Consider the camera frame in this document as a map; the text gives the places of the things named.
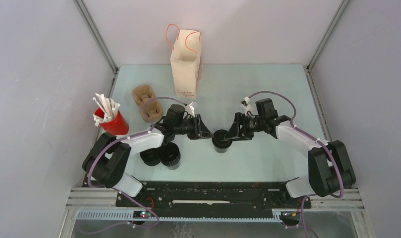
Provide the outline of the black takeout cup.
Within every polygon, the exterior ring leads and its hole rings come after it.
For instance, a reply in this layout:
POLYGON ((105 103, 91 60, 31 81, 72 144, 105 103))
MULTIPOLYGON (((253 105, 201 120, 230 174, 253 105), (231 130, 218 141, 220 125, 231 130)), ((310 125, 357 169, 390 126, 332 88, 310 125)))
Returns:
POLYGON ((218 153, 225 153, 230 147, 229 145, 214 145, 214 149, 218 153))

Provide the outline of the white paper bag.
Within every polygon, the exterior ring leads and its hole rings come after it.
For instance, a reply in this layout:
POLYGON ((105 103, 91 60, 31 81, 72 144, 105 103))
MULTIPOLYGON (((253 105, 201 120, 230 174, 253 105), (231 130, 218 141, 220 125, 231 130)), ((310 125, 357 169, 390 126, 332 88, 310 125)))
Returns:
POLYGON ((181 29, 176 24, 169 24, 165 37, 166 41, 172 46, 170 61, 176 96, 197 98, 203 72, 202 32, 181 29), (177 36, 174 42, 168 38, 168 31, 171 26, 177 28, 177 36))

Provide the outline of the black cup lid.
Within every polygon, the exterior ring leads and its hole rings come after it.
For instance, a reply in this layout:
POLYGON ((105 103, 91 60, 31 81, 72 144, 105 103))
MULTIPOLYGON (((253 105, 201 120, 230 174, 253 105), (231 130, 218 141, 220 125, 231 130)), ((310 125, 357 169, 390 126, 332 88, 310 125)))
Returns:
POLYGON ((213 145, 231 145, 232 141, 229 139, 225 139, 225 135, 227 134, 227 132, 228 131, 224 129, 215 131, 212 138, 213 145))

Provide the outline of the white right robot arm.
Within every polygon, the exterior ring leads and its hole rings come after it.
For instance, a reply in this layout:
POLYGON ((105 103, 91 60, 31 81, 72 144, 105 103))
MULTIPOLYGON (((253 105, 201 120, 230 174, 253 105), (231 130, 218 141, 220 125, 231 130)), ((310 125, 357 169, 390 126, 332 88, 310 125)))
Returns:
POLYGON ((284 207, 291 207, 299 197, 318 195, 325 197, 356 182, 351 161, 344 143, 310 138, 293 127, 291 119, 278 115, 270 98, 256 101, 257 114, 250 111, 249 98, 242 101, 244 113, 235 113, 229 130, 214 136, 214 144, 228 148, 234 141, 252 140, 256 132, 264 132, 275 139, 290 144, 308 160, 308 175, 283 183, 278 200, 284 207))

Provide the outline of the brown pulp cup carrier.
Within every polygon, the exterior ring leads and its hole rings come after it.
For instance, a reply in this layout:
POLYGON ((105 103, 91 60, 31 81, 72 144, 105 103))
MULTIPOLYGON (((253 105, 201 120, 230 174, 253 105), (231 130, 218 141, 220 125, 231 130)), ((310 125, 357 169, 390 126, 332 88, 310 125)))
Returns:
POLYGON ((156 95, 150 85, 143 84, 135 87, 132 96, 145 122, 156 123, 163 117, 163 107, 158 100, 154 100, 156 95))

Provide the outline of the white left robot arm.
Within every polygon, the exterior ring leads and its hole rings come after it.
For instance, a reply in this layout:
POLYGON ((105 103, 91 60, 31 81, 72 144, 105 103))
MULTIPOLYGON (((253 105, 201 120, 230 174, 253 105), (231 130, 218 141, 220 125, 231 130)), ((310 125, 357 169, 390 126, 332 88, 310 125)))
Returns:
POLYGON ((126 193, 134 206, 142 206, 147 200, 143 184, 125 171, 129 157, 148 150, 159 151, 158 158, 178 154, 178 147, 171 146, 176 135, 186 135, 190 140, 209 139, 212 132, 202 122, 199 114, 173 104, 153 127, 118 138, 103 133, 85 158, 82 168, 88 178, 94 178, 106 188, 126 193))

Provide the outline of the black cup stack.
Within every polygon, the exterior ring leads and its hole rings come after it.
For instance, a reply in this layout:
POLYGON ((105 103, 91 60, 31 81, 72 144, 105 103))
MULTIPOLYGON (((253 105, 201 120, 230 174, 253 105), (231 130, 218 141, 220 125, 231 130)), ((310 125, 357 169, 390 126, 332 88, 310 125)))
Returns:
POLYGON ((176 170, 180 165, 181 153, 175 143, 169 143, 158 149, 161 163, 170 170, 176 170))

